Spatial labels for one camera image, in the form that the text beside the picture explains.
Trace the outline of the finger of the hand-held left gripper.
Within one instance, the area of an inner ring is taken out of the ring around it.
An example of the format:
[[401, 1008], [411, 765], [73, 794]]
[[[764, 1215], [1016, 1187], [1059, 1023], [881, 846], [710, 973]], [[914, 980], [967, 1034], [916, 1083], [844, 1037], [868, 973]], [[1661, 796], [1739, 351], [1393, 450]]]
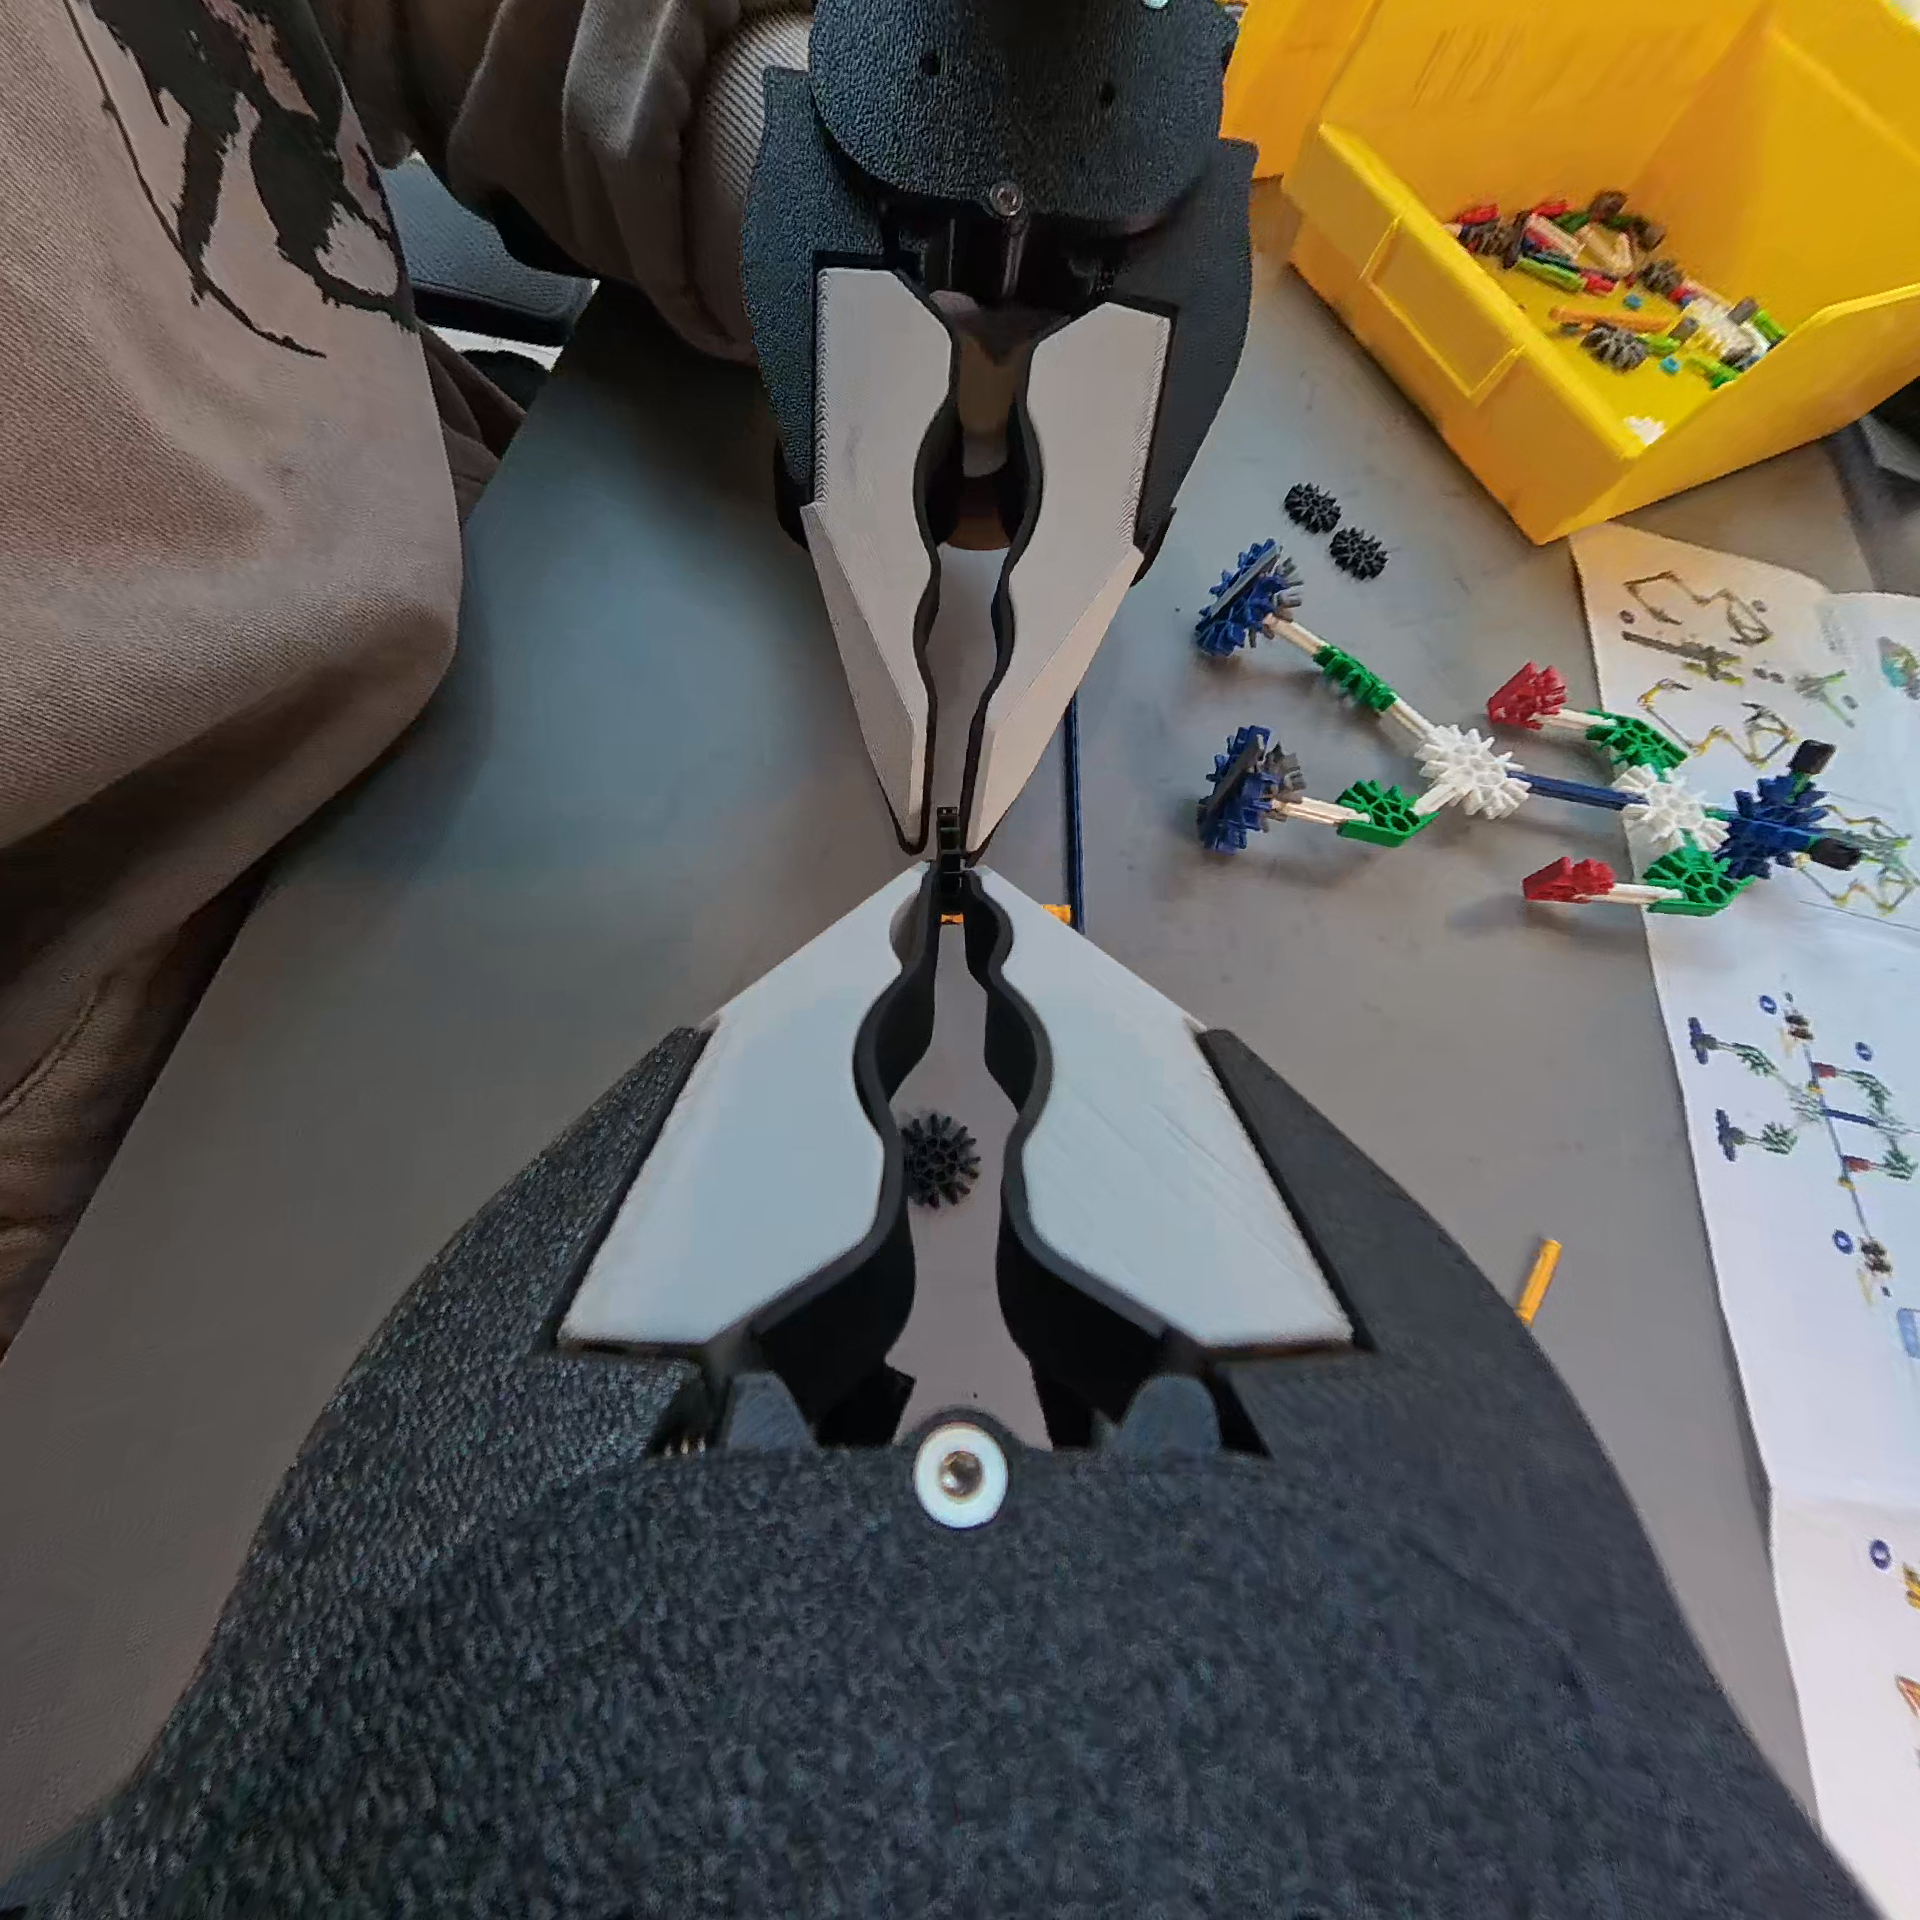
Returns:
[[801, 531], [901, 850], [927, 838], [940, 602], [930, 472], [953, 422], [956, 341], [904, 275], [825, 265], [813, 303], [812, 492]]
[[972, 856], [1035, 771], [1139, 573], [1169, 338], [1164, 314], [1101, 301], [1031, 347], [1016, 403], [1026, 497], [991, 602], [994, 680], [967, 748]]

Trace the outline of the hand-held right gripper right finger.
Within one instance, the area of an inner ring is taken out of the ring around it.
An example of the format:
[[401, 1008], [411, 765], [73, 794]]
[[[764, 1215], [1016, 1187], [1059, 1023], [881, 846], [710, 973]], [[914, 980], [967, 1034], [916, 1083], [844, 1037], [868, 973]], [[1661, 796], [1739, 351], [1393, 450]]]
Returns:
[[989, 867], [963, 879], [981, 1058], [1011, 1108], [995, 1292], [1050, 1420], [1160, 1375], [1343, 1351], [1351, 1316], [1188, 1011]]

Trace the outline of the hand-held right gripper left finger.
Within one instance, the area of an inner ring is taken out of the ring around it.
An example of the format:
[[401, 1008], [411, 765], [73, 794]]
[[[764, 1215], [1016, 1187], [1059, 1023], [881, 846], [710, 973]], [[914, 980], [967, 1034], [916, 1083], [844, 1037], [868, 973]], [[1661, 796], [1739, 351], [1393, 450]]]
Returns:
[[808, 1422], [875, 1380], [914, 1304], [893, 1101], [933, 1031], [940, 921], [935, 867], [907, 867], [706, 1022], [561, 1346], [771, 1373]]

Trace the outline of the yellow plastic bin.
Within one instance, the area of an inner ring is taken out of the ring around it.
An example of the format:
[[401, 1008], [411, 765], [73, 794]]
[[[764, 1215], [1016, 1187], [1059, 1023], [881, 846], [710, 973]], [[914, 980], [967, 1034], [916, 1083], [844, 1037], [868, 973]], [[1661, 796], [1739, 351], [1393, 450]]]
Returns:
[[1222, 79], [1219, 136], [1255, 149], [1253, 179], [1280, 179], [1317, 123], [1378, 1], [1243, 1]]
[[[1824, 438], [1916, 378], [1918, 32], [1896, 4], [1380, 4], [1281, 183], [1291, 263], [1543, 543]], [[1598, 365], [1447, 229], [1619, 189], [1784, 333], [1722, 386]]]

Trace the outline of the person's left forearm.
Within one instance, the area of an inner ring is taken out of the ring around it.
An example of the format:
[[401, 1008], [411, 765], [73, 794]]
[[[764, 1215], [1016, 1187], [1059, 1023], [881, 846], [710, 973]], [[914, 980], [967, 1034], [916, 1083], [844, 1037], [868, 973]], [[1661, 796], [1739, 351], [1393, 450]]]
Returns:
[[518, 257], [630, 286], [687, 345], [744, 365], [764, 75], [805, 67], [809, 28], [812, 4], [423, 4], [419, 127]]

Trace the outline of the grey desk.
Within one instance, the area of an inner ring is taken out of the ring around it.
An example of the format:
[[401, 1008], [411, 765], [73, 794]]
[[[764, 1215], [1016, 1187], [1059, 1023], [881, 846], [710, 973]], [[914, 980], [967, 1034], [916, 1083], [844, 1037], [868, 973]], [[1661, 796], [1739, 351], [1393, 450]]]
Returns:
[[[1400, 851], [1189, 807], [1271, 725], [1338, 792], [1395, 756], [1280, 645], [1191, 605], [1296, 479], [1380, 536], [1298, 543], [1306, 623], [1429, 717], [1520, 664], [1595, 696], [1569, 550], [1527, 541], [1286, 263], [1255, 196], [1227, 415], [1077, 696], [1092, 940], [1227, 1028], [1511, 1292], [1630, 1488], [1691, 1632], [1807, 1806], [1764, 1477], [1718, 1309], [1641, 917], [1524, 874], [1610, 822], [1444, 820]], [[466, 527], [457, 652], [297, 838], [4, 1359], [4, 1871], [141, 1760], [338, 1380], [440, 1247], [666, 1031], [904, 860], [752, 372], [600, 293]]]

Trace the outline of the colourful toy rod model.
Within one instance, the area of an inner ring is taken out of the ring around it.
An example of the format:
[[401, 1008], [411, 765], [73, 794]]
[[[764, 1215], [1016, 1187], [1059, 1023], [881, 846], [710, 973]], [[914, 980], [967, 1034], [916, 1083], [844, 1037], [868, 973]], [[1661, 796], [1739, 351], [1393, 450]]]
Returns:
[[1573, 708], [1566, 677], [1527, 661], [1490, 693], [1488, 721], [1572, 739], [1608, 774], [1605, 781], [1552, 778], [1525, 768], [1497, 735], [1432, 721], [1366, 660], [1302, 626], [1298, 608], [1298, 567], [1275, 539], [1255, 539], [1211, 583], [1193, 619], [1193, 645], [1207, 660], [1231, 660], [1260, 644], [1291, 649], [1338, 698], [1400, 741], [1414, 783], [1351, 780], [1338, 796], [1317, 798], [1270, 727], [1243, 725], [1211, 758], [1195, 799], [1201, 851], [1248, 851], [1258, 834], [1287, 822], [1402, 850], [1447, 809], [1504, 822], [1546, 799], [1615, 815], [1634, 876], [1619, 876], [1604, 860], [1561, 856], [1524, 876], [1524, 900], [1694, 920], [1716, 917], [1775, 869], [1852, 878], [1866, 857], [1863, 835], [1833, 823], [1822, 785], [1833, 758], [1826, 739], [1800, 741], [1782, 769], [1713, 804], [1683, 776], [1691, 749], [1676, 735], [1646, 717]]

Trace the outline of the pile of colourful toy pieces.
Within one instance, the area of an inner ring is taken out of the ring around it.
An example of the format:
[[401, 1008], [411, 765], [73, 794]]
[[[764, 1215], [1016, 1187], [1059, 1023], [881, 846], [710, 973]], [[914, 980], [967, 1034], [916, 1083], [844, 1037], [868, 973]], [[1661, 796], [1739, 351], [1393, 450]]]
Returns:
[[1478, 199], [1444, 229], [1513, 293], [1537, 290], [1548, 333], [1610, 374], [1691, 374], [1716, 392], [1790, 338], [1758, 297], [1718, 293], [1667, 252], [1667, 228], [1619, 189], [1582, 201]]

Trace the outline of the printed instruction sheet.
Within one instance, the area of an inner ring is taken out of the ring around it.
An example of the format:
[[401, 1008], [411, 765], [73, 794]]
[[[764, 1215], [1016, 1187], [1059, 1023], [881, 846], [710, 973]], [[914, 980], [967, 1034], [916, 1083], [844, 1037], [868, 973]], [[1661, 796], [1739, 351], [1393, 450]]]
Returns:
[[1816, 1813], [1883, 1916], [1916, 1916], [1916, 597], [1619, 523], [1569, 547], [1600, 705], [1667, 732], [1724, 806], [1831, 744], [1822, 827], [1861, 850], [1650, 917], [1646, 943]]

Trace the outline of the person's beige shirt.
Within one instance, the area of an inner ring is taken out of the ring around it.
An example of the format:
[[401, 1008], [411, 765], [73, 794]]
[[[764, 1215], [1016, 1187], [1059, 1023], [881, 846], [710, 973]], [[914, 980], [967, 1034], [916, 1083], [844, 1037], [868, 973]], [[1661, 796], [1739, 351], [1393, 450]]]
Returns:
[[256, 867], [453, 647], [518, 413], [419, 339], [411, 4], [4, 4], [4, 1344]]

